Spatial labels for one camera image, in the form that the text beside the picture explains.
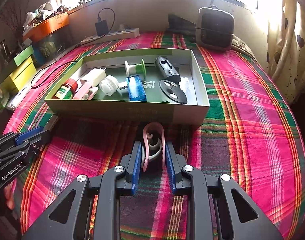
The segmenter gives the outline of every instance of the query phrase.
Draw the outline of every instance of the medicine bottle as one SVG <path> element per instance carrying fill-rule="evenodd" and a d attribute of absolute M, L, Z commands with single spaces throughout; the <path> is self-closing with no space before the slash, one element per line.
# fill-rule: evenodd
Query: medicine bottle
<path fill-rule="evenodd" d="M 72 99 L 77 88 L 77 82 L 70 78 L 61 86 L 51 99 Z"/>

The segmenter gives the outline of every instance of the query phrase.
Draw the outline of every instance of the green box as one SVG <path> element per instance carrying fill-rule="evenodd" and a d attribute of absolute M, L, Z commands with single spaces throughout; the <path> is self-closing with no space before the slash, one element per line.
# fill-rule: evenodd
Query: green box
<path fill-rule="evenodd" d="M 122 78 L 120 73 L 125 68 L 126 60 L 129 64 L 135 64 L 143 58 L 147 67 L 147 80 L 148 72 L 155 67 L 155 59 L 158 56 L 167 57 L 174 67 L 179 69 L 182 78 L 180 86 L 187 96 L 188 104 L 127 101 L 124 97 L 124 91 L 115 92 L 112 95 L 114 98 L 103 97 L 100 94 L 102 91 L 99 91 L 96 95 L 97 100 L 51 99 L 69 78 L 75 79 L 80 87 L 79 79 L 92 68 L 107 68 L 107 75 L 115 68 L 119 68 L 117 71 L 119 76 L 116 76 L 116 78 L 119 82 L 125 81 L 126 73 L 124 80 L 120 80 Z M 161 93 L 156 82 L 154 87 L 151 84 L 150 87 L 147 84 L 146 86 L 147 101 L 149 101 L 150 95 Z M 56 83 L 46 96 L 45 101 L 51 110 L 59 115 L 68 114 L 109 120 L 180 123 L 198 126 L 203 123 L 209 109 L 209 99 L 198 63 L 192 50 L 187 49 L 128 49 L 85 56 Z"/>

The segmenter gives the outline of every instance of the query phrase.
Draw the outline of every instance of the green label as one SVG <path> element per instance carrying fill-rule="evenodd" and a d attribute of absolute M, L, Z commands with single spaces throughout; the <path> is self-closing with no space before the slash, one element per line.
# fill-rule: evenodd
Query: green label
<path fill-rule="evenodd" d="M 59 99 L 72 99 L 73 93 L 70 91 L 68 87 L 62 86 L 57 93 L 55 94 Z"/>

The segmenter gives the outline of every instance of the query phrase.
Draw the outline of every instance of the metal screw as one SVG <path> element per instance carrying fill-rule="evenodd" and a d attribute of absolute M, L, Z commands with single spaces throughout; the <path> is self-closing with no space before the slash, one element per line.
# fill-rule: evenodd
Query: metal screw
<path fill-rule="evenodd" d="M 185 165 L 185 166 L 183 167 L 183 169 L 184 169 L 185 171 L 193 171 L 193 167 L 192 167 L 191 165 Z"/>
<path fill-rule="evenodd" d="M 77 177 L 77 181 L 79 181 L 79 182 L 83 182 L 83 181 L 85 181 L 86 180 L 86 176 L 85 175 L 79 175 L 78 177 Z"/>
<path fill-rule="evenodd" d="M 123 167 L 123 166 L 118 165 L 118 166 L 115 166 L 115 167 L 114 167 L 114 171 L 116 171 L 116 172 L 121 172 L 121 171 L 123 171 L 123 170 L 124 170 L 124 167 Z"/>
<path fill-rule="evenodd" d="M 224 181 L 229 181 L 230 180 L 230 176 L 228 174 L 222 174 L 221 175 L 221 179 Z"/>

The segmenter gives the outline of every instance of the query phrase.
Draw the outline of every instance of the white plastic cap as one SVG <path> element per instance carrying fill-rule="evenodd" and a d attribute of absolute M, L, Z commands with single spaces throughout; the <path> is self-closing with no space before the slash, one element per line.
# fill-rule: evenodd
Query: white plastic cap
<path fill-rule="evenodd" d="M 119 88 L 118 80 L 114 76 L 106 76 L 99 83 L 99 87 L 106 95 L 111 96 Z"/>
<path fill-rule="evenodd" d="M 126 76 L 136 75 L 136 65 L 129 65 L 128 61 L 125 61 Z"/>

